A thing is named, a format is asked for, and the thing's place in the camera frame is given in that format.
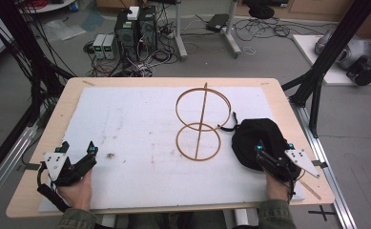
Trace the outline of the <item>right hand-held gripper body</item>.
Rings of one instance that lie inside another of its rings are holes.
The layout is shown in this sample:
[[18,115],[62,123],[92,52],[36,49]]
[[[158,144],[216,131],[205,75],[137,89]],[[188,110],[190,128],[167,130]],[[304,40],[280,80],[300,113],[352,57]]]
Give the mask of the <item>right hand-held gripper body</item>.
[[287,182],[299,179],[301,172],[319,178],[319,172],[304,150],[285,150],[280,156],[270,156],[262,148],[256,148],[257,163],[276,179]]

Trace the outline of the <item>black cloth hat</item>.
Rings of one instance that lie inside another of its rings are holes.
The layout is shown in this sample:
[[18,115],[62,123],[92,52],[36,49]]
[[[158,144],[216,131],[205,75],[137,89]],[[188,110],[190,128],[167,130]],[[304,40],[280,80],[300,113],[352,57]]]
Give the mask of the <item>black cloth hat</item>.
[[233,113],[236,122],[232,128],[220,127],[224,132],[234,132],[232,149],[238,161],[245,167],[262,171],[257,160],[257,147],[272,158],[284,157],[284,151],[289,150],[289,144],[283,137],[278,125],[270,118],[244,119],[237,121],[237,114]]

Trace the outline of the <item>person's left hand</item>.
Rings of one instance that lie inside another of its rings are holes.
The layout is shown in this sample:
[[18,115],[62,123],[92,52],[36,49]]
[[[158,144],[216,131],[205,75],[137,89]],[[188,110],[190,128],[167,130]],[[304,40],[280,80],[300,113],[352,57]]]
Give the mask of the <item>person's left hand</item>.
[[71,186],[59,187],[57,193],[74,209],[89,211],[92,199],[92,170]]

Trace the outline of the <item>person's right hand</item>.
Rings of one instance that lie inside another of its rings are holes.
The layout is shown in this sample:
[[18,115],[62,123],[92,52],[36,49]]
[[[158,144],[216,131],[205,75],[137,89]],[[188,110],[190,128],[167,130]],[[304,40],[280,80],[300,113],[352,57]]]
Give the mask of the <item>person's right hand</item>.
[[286,184],[279,182],[269,174],[266,177],[266,196],[270,200],[289,200],[289,188]]

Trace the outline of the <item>white foam mat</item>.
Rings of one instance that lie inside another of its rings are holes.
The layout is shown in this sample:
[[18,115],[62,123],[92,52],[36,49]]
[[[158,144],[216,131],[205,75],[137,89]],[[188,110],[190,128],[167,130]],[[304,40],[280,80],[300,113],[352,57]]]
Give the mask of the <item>white foam mat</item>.
[[[92,141],[94,210],[201,207],[265,200],[263,173],[241,165],[230,132],[209,160],[192,161],[175,145],[181,123],[175,102],[187,87],[93,87],[79,99],[64,141],[71,161]],[[237,120],[271,117],[260,87],[214,87],[226,95]]]

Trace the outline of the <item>white floor board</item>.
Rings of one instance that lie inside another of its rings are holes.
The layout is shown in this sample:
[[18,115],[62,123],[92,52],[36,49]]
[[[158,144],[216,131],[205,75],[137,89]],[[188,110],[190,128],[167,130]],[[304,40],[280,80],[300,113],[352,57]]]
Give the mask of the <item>white floor board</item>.
[[[315,54],[315,44],[320,35],[299,35],[294,34],[293,40],[303,53],[310,65],[313,65],[318,56]],[[355,83],[348,78],[346,71],[333,64],[323,79],[324,85],[328,86],[355,86]]]

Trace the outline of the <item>grey power supply unit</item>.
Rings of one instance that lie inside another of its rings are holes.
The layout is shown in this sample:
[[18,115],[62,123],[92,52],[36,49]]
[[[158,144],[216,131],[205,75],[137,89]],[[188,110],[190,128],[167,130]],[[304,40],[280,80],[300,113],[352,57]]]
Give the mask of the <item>grey power supply unit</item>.
[[107,34],[103,42],[103,51],[106,59],[114,59],[114,36]]
[[105,57],[102,49],[105,38],[105,34],[98,34],[93,41],[93,50],[97,59],[103,59]]

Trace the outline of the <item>grey helmet-like device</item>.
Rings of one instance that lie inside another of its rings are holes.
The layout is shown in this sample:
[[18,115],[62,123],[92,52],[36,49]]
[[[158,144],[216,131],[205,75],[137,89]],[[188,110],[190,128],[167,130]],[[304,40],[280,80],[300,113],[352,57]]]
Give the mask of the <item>grey helmet-like device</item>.
[[[320,54],[322,52],[333,33],[334,30],[330,29],[317,41],[315,45],[315,54]],[[348,70],[361,57],[371,66],[371,43],[354,36],[340,53],[336,63],[341,69]]]

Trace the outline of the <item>clear plastic sheet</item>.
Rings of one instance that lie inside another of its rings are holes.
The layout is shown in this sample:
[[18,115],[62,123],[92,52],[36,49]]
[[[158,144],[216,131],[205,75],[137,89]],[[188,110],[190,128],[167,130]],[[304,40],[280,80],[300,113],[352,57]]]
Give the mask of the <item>clear plastic sheet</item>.
[[45,34],[49,41],[68,40],[85,33],[80,26],[67,26],[62,20],[53,20],[44,26]]

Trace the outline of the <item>white desk leg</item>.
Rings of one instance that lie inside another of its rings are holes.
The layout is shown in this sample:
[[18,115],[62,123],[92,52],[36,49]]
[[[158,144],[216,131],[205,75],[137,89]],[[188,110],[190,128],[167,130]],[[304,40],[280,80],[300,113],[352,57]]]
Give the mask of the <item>white desk leg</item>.
[[228,42],[233,52],[234,58],[238,58],[238,56],[241,54],[241,50],[237,44],[237,41],[233,37],[233,29],[234,29],[234,23],[235,23],[235,15],[237,11],[237,3],[238,3],[238,0],[231,0],[231,5],[229,8],[228,23],[227,23],[226,29],[224,30],[225,39]]
[[181,0],[175,0],[175,43],[178,49],[179,60],[185,61],[188,53],[181,37]]

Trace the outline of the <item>large black computer tower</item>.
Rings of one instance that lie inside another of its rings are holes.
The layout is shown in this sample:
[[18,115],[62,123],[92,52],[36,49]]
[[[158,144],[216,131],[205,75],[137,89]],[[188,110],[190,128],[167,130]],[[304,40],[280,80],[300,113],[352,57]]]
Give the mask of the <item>large black computer tower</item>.
[[114,33],[119,51],[132,61],[136,61],[136,47],[139,40],[138,22],[136,20],[129,20],[128,13],[128,10],[122,10],[117,15]]

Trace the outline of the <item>flat black box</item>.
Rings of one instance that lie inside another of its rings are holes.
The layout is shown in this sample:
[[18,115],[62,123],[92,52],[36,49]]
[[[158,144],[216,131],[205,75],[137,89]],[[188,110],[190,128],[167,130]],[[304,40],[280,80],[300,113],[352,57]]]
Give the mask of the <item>flat black box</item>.
[[226,25],[229,15],[226,13],[215,14],[206,25],[208,31],[220,32]]

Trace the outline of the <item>white round table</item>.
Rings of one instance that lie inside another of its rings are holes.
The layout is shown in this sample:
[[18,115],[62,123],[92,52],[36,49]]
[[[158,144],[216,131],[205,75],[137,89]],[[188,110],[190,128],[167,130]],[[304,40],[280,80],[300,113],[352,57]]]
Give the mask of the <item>white round table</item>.
[[76,0],[23,0],[19,11],[24,13],[42,13],[66,8]]

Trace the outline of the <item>white box on tower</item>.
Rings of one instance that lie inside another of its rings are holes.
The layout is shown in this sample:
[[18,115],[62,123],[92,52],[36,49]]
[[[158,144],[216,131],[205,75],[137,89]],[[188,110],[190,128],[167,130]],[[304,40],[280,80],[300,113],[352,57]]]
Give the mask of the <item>white box on tower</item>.
[[131,6],[129,7],[129,12],[127,14],[127,19],[131,21],[135,21],[138,19],[139,16],[139,7]]

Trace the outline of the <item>aluminium rail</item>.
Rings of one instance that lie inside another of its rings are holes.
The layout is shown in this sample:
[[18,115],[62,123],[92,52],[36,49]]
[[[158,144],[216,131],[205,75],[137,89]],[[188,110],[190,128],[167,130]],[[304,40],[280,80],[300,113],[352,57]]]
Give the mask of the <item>aluminium rail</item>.
[[0,163],[0,189],[5,184],[12,170],[16,167],[23,153],[32,143],[37,130],[37,125],[27,127],[14,141],[11,142],[10,148],[6,150],[5,158]]
[[297,120],[310,144],[310,147],[316,157],[321,163],[320,167],[324,172],[324,176],[332,190],[335,200],[332,207],[336,213],[341,229],[358,229],[356,222],[349,210],[349,207],[344,199],[343,193],[339,187],[337,179],[332,170],[331,164],[328,161],[325,151],[321,145],[318,137],[316,137],[309,128],[310,115],[305,108],[298,107],[295,104],[291,105]]

